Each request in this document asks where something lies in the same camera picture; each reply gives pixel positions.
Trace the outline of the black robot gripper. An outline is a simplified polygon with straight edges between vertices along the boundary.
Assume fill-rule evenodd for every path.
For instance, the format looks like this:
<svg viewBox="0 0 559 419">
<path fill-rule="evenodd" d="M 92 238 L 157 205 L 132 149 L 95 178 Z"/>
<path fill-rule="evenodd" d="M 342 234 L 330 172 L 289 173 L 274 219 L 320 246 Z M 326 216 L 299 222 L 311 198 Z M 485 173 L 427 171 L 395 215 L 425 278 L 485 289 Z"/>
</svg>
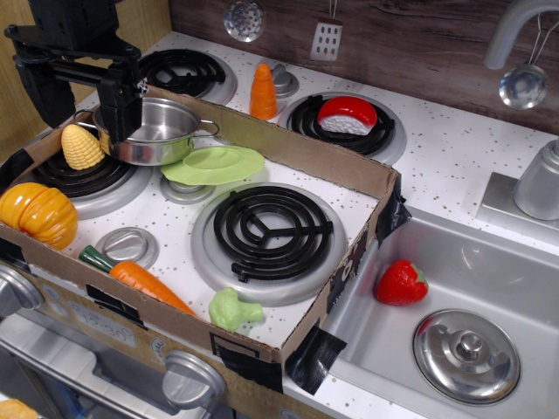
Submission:
<svg viewBox="0 0 559 419">
<path fill-rule="evenodd" d="M 112 144 L 141 126 L 138 48 L 119 38 L 115 1 L 30 1 L 33 24 L 10 24 L 15 67 L 41 120 L 58 127 L 76 112 L 69 82 L 97 86 Z"/>
</svg>

